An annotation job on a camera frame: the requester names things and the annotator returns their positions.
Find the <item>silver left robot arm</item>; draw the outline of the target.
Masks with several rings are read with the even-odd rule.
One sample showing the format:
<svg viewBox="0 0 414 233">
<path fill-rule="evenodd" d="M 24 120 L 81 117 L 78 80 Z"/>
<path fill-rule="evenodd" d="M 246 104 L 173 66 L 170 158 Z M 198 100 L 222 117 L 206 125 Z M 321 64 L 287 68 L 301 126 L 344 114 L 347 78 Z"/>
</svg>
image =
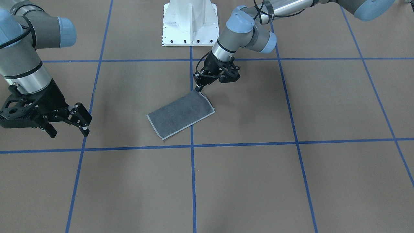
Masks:
<svg viewBox="0 0 414 233">
<path fill-rule="evenodd" d="M 193 74 L 195 91 L 215 81 L 235 82 L 240 78 L 239 66 L 234 65 L 234 54 L 239 48 L 246 48 L 268 54 L 275 49 L 277 37 L 264 25 L 279 18 L 288 18 L 302 13 L 305 9 L 328 0 L 264 0 L 254 1 L 254 6 L 237 6 L 226 22 L 211 50 L 202 58 L 201 71 Z"/>
</svg>

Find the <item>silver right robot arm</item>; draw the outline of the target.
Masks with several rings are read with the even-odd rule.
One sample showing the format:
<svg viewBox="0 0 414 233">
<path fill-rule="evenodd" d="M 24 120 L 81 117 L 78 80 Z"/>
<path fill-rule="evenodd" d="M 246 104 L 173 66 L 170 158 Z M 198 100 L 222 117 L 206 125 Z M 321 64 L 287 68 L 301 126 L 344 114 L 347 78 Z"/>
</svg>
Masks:
<svg viewBox="0 0 414 233">
<path fill-rule="evenodd" d="M 1 1 L 1 76 L 11 95 L 1 107 L 1 127 L 40 128 L 51 138 L 53 122 L 77 127 L 89 134 L 92 116 L 77 102 L 70 106 L 37 54 L 37 49 L 73 46 L 74 24 L 53 17 L 29 0 Z"/>
</svg>

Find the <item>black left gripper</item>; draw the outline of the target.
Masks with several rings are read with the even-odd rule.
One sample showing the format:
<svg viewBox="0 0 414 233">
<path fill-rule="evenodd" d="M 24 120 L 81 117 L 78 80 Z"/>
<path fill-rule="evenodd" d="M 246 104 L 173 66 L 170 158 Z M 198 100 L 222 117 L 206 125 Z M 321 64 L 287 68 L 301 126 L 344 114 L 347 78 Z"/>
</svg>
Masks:
<svg viewBox="0 0 414 233">
<path fill-rule="evenodd" d="M 198 71 L 198 65 L 202 59 L 205 59 L 204 65 L 201 71 Z M 197 85 L 197 87 L 195 87 L 195 91 L 198 93 L 200 93 L 206 85 L 209 85 L 219 79 L 222 74 L 220 67 L 225 64 L 230 65 L 232 63 L 232 55 L 229 56 L 228 61 L 222 61 L 216 58 L 213 51 L 209 51 L 202 57 L 202 59 L 199 60 L 196 65 L 196 72 L 193 73 L 193 78 Z"/>
</svg>

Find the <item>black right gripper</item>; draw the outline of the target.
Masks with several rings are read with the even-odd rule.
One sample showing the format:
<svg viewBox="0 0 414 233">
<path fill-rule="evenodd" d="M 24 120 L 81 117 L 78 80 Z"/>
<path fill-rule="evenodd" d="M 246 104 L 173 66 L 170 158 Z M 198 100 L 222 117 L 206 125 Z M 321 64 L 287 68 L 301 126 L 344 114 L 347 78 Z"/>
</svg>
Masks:
<svg viewBox="0 0 414 233">
<path fill-rule="evenodd" d="M 84 137 L 89 135 L 92 116 L 80 102 L 69 106 L 53 79 L 43 90 L 34 94 L 23 94 L 21 99 L 27 106 L 19 110 L 23 115 L 17 119 L 18 128 L 37 128 L 46 122 L 63 121 L 78 127 Z M 51 138 L 57 135 L 56 129 L 50 123 L 44 125 L 44 131 Z"/>
</svg>

